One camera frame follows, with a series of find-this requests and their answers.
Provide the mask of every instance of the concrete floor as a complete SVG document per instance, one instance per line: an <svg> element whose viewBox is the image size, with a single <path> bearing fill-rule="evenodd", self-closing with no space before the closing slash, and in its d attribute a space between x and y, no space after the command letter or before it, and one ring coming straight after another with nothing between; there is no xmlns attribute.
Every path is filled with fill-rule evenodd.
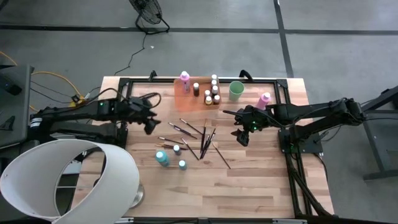
<svg viewBox="0 0 398 224"><path fill-rule="evenodd" d="M398 29L394 0L279 2L286 29ZM165 20L176 28L278 28L272 0L159 3ZM127 1L13 0L0 12L0 23L133 27L136 16ZM143 37L140 32L0 30L0 50L36 71L61 73L87 93L101 85L103 76L125 67L130 55L141 48ZM295 34L286 38L294 77L304 78L311 103L343 96L362 102L398 84L398 35ZM132 68L120 75L148 75L156 70L166 76L187 70L192 75L230 77L246 69L254 77L287 77L279 34L171 32L148 36L145 47L134 57ZM0 63L9 62L0 57ZM53 77L33 80L73 94ZM46 102L32 93L35 107L48 106ZM343 127L323 147L335 213L397 223L398 178L362 180L364 174L377 171L363 127Z"/></svg>

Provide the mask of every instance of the green cup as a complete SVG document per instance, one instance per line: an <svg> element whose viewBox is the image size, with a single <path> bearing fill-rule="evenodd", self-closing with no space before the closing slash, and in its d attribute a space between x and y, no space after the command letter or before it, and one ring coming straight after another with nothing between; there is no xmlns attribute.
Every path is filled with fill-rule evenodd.
<svg viewBox="0 0 398 224"><path fill-rule="evenodd" d="M239 81L233 81L229 84L229 100L237 101L241 97L244 90L243 83Z"/></svg>

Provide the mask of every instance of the wooden table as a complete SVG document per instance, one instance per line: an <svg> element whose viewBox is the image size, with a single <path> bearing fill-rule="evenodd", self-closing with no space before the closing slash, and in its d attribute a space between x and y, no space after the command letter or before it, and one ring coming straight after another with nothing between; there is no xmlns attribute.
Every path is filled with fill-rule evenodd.
<svg viewBox="0 0 398 224"><path fill-rule="evenodd" d="M117 89L120 77L104 77L101 89ZM293 104L308 104L303 79L287 79L290 99ZM235 131L234 116L222 113L222 110L236 111L246 105L254 105L260 95L270 92L272 85L245 84L245 91L237 103L228 100L228 84L221 84L223 104L218 110L179 113L174 109L174 88L171 83L135 83L134 96L149 92L162 95L161 104L154 108L156 119L162 121L152 135L148 136L143 125L129 125L127 148L133 156L140 172L140 179L145 188L145 199L135 209L127 211L129 217L223 217L223 218L288 218L294 217L292 199L285 157L279 149L277 128L266 128L262 132L250 135L248 147L236 142L230 135ZM107 91L101 98L113 98L116 93ZM212 130L217 124L214 143L228 161L228 169L217 152L210 147L203 160L197 161L191 152L183 151L176 156L170 149L165 149L170 157L170 167L161 167L155 161L155 152L162 148L155 147L163 142L159 136L180 139L184 137L199 155L200 141L194 140L172 129L167 122L172 122L191 133L194 130L183 124L184 119L196 128L202 129L208 118ZM178 161L185 159L186 171L178 169ZM83 162L77 186L92 186L100 176L103 155L92 154ZM318 201L333 213L325 171L321 162L311 154L303 155L303 164L309 189ZM73 207L90 191L90 188L76 189ZM304 211L301 190L298 190L300 208Z"/></svg>

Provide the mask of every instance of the pink bottle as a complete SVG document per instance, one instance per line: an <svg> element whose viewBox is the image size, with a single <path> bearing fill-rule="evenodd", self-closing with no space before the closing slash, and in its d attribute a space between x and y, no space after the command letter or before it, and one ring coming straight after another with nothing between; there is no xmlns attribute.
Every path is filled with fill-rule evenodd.
<svg viewBox="0 0 398 224"><path fill-rule="evenodd" d="M259 108L260 110L264 110L266 108L266 105L271 101L271 94L270 93L265 93L261 95L259 98L259 101L255 105L256 108Z"/></svg>
<svg viewBox="0 0 398 224"><path fill-rule="evenodd" d="M183 83L183 89L185 93L189 93L190 85L189 85L189 74L186 71L183 71L180 75L180 79Z"/></svg>

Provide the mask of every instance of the white lampshade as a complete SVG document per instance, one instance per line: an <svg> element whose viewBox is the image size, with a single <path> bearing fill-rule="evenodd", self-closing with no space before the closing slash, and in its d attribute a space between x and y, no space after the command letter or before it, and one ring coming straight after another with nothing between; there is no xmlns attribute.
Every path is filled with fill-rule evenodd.
<svg viewBox="0 0 398 224"><path fill-rule="evenodd" d="M60 216L55 191L61 174L77 155L99 147L106 166L92 191L73 209ZM114 223L130 208L137 194L139 173L124 149L77 139L41 144L13 160L0 178L4 198L26 215L57 224Z"/></svg>

